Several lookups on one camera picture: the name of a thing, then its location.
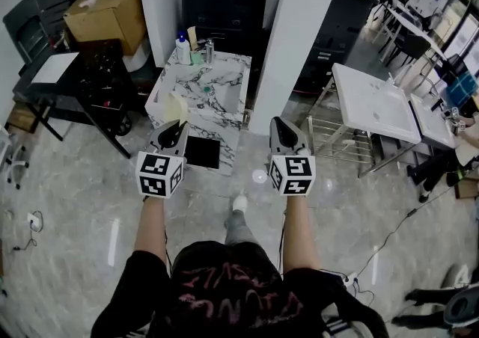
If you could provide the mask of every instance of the glossy floor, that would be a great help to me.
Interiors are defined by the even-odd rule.
[[[150,131],[150,124],[140,120],[121,143],[138,150]],[[2,324],[13,337],[88,337],[132,253],[141,208],[135,158],[124,159],[94,127],[79,124],[71,127],[63,143],[39,129],[27,147],[33,148],[31,166],[21,190],[2,184],[1,207],[11,211],[2,213],[8,292]],[[187,172],[165,204],[172,258],[197,240],[222,242],[231,197],[244,191],[250,200],[246,220],[277,263],[284,198],[270,182],[258,185],[251,178],[268,152],[267,138],[242,132],[231,178]],[[373,249],[418,205],[403,168],[390,165],[358,179],[355,165],[317,160],[317,181],[308,203],[324,268],[361,270]],[[35,210],[43,213],[45,222],[43,231],[34,234],[37,247],[11,253],[13,246],[28,241],[27,213]],[[361,289],[374,291],[372,307],[388,320],[403,308],[408,289],[438,286],[452,263],[472,267],[476,247],[474,204],[456,201],[450,191],[390,238],[377,262],[361,275]],[[370,294],[359,297],[370,302]],[[424,337],[394,328],[391,335]]]

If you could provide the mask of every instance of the white bottle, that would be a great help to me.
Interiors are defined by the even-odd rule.
[[[189,51],[189,41],[186,40],[185,34],[180,32],[180,37],[177,39],[177,57],[180,64],[189,65],[192,63]]]

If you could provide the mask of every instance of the white sneaker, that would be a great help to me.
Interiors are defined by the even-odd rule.
[[[240,194],[233,202],[233,210],[239,210],[243,213],[246,212],[248,208],[248,199],[244,194]]]

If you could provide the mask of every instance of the marker cube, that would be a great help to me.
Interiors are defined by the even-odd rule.
[[[314,156],[273,156],[269,176],[281,196],[307,196],[316,179]]]
[[[136,162],[136,183],[140,194],[170,198],[183,179],[183,157],[139,152]]]

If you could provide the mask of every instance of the marble table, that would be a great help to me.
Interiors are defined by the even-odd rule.
[[[190,165],[230,176],[245,111],[251,57],[215,52],[211,65],[182,65],[176,50],[168,59],[145,106],[155,128],[165,123],[168,93],[188,104],[189,135],[220,142],[219,169]]]

